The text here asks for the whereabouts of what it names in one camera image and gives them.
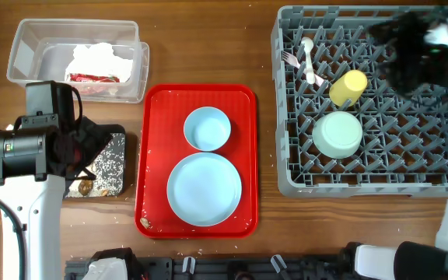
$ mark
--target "white spoon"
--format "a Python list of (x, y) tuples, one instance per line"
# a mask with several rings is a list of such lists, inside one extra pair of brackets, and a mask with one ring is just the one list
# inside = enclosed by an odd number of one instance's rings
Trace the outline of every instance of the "white spoon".
[(305, 62), (306, 62), (306, 68), (305, 73), (307, 77), (307, 82), (309, 84), (314, 84), (316, 82), (316, 77), (314, 75), (314, 69), (312, 67), (312, 61), (310, 60), (310, 52), (314, 48), (314, 42), (309, 37), (302, 38), (303, 48), (305, 49)]

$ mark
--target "plastic fork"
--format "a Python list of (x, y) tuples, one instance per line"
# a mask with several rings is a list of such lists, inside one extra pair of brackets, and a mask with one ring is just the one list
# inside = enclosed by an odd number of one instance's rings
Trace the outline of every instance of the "plastic fork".
[[(287, 53), (286, 51), (281, 52), (281, 58), (284, 62), (288, 63), (289, 65), (300, 68), (300, 63), (298, 59), (296, 59), (296, 56), (290, 53)], [(303, 70), (303, 74), (307, 76), (307, 69)], [(317, 74), (314, 74), (314, 77), (316, 78), (316, 85), (321, 86), (324, 82), (324, 79), (318, 76)]]

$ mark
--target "gray dish rack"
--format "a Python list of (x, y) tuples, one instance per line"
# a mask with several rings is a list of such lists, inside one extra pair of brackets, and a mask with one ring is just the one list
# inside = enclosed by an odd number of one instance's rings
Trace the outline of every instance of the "gray dish rack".
[[(420, 106), (402, 100), (388, 87), (377, 66), (391, 50), (375, 46), (365, 28), (408, 11), (427, 13), (434, 6), (285, 6), (271, 33), (275, 81), (275, 133), (279, 190), (296, 198), (346, 198), (364, 194), (446, 197), (448, 191), (448, 105)], [(314, 41), (314, 71), (325, 78), (309, 85), (300, 70), (285, 65), (281, 51), (305, 61), (300, 39)], [(337, 107), (329, 88), (348, 70), (359, 69), (369, 85), (354, 106)], [(431, 104), (447, 89), (422, 86), (414, 100)], [(316, 121), (332, 111), (356, 116), (364, 136), (347, 159), (322, 155), (312, 141)]]

